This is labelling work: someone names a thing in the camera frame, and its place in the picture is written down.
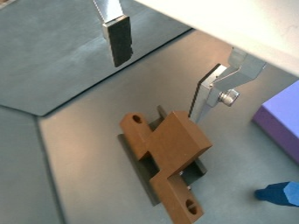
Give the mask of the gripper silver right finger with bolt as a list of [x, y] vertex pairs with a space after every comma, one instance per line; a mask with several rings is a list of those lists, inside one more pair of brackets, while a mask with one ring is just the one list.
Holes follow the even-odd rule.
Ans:
[[218, 103], [232, 106], [238, 98], [234, 87], [250, 82], [260, 74], [266, 63], [237, 49], [232, 48], [228, 56], [228, 66], [217, 64], [202, 76], [194, 90], [189, 119], [197, 123], [210, 108]]

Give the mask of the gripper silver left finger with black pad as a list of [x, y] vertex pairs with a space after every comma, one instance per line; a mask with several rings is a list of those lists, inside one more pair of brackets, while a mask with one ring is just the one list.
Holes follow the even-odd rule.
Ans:
[[130, 20], [122, 12], [118, 0], [92, 0], [101, 23], [104, 38], [114, 67], [120, 67], [132, 57]]

